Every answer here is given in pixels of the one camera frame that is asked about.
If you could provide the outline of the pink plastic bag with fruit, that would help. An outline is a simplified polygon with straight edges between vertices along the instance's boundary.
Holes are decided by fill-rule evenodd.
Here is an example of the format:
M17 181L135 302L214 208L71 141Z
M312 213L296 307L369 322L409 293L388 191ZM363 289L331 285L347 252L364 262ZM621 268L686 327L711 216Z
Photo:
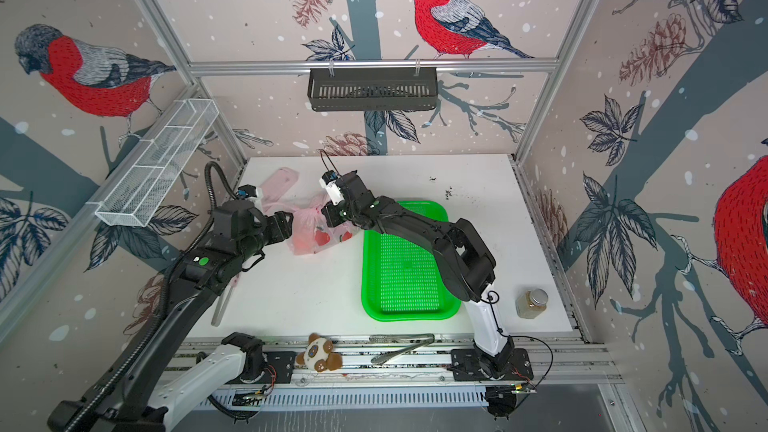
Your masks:
M325 191L316 194L310 202L301 206L283 199L298 182L299 173L290 168L280 168L257 187L261 210L266 215L278 211L293 215L292 235L288 244L294 255L320 253L354 237L360 229L349 222L331 226L322 213L330 201Z

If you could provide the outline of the green plastic basket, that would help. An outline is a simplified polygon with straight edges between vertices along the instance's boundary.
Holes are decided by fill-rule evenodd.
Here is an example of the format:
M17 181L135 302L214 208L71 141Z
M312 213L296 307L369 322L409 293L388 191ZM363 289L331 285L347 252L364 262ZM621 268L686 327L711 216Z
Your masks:
M375 231L364 233L361 303L379 322L447 320L461 305L430 252Z

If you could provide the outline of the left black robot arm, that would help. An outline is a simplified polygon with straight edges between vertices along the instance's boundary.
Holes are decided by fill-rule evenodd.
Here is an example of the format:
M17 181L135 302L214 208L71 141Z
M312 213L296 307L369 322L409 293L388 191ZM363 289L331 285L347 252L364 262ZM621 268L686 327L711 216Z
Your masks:
M183 340L251 257L288 240L293 215L264 215L249 200L213 209L203 234L166 273L152 320L83 396L60 402L52 431L168 431L172 408L153 405L155 387Z

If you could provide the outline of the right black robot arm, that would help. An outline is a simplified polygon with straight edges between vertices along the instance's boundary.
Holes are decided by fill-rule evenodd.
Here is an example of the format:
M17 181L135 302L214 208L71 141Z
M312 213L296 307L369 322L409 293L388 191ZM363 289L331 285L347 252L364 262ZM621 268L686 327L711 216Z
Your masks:
M433 256L443 285L466 306L479 365L488 376L501 376L511 364L515 345L501 331L491 305L496 260L473 224L466 219L433 220L390 197L376 196L355 171L327 171L320 184L330 197L322 208L329 225L349 222L404 239Z

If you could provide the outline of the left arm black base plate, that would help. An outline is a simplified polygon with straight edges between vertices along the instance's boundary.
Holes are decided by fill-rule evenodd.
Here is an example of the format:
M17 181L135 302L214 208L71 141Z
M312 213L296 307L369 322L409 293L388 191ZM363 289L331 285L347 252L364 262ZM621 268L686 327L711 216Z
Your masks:
M257 384L289 384L296 365L297 354L292 351L267 351L256 359L252 380Z

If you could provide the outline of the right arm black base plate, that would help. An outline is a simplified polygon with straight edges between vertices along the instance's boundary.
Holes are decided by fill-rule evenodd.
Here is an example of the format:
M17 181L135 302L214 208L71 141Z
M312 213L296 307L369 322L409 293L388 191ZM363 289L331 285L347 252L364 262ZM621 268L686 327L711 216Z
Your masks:
M453 349L447 370L457 382L523 381L534 374L528 352L515 348L506 359L495 360L479 349Z

